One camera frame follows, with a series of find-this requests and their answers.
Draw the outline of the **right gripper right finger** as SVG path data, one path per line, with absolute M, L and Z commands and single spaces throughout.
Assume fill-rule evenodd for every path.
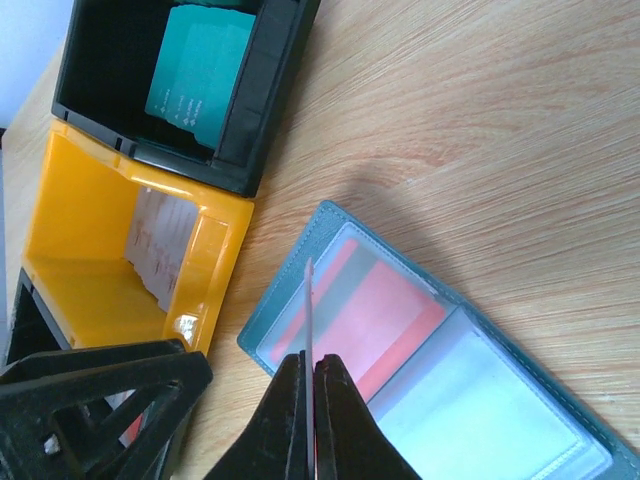
M 376 424 L 336 354 L 316 364 L 314 427 L 319 479 L 416 479 Z

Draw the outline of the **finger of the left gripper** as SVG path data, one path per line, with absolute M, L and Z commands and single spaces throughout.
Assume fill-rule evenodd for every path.
M 1 370 L 4 479 L 168 479 L 213 374 L 179 340 L 31 354 Z

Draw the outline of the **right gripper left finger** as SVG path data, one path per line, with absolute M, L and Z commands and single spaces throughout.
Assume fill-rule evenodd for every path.
M 287 355 L 243 432 L 208 479 L 306 479 L 305 354 Z

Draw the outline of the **black bin with red cards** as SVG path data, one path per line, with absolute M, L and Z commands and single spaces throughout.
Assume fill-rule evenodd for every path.
M 69 349 L 69 341 L 22 268 L 17 281 L 7 345 L 2 349 L 1 365 L 11 364 L 34 353 Z M 190 416 L 191 413 L 188 413 L 181 422 L 144 479 L 170 479 L 174 474 Z

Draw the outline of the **teal card holder wallet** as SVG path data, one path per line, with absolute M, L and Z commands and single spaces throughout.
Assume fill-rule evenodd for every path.
M 304 270 L 314 281 L 355 238 L 447 308 L 445 319 L 368 401 L 425 479 L 635 479 L 638 455 L 460 293 L 337 204 L 319 205 L 238 337 L 274 374 L 305 348 Z

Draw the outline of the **red circle card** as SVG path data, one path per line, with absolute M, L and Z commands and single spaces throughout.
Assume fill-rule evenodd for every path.
M 312 359 L 340 356 L 370 400 L 445 319 L 423 285 L 355 238 L 314 281 Z

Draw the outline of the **white card seen edge-on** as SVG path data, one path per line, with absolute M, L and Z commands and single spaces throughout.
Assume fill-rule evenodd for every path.
M 315 427 L 313 388 L 313 262 L 309 258 L 304 270 L 304 313 L 305 313 L 305 400 L 306 400 L 306 448 L 307 476 L 315 479 Z

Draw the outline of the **yellow bin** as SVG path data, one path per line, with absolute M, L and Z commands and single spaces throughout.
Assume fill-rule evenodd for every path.
M 167 309 L 126 259 L 142 191 L 196 209 Z M 252 201 L 141 164 L 54 120 L 22 267 L 75 348 L 177 338 L 207 352 Z

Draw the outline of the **black bin with teal cards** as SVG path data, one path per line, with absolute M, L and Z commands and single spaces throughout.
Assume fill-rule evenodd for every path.
M 78 1 L 53 114 L 139 162 L 256 195 L 315 1 Z

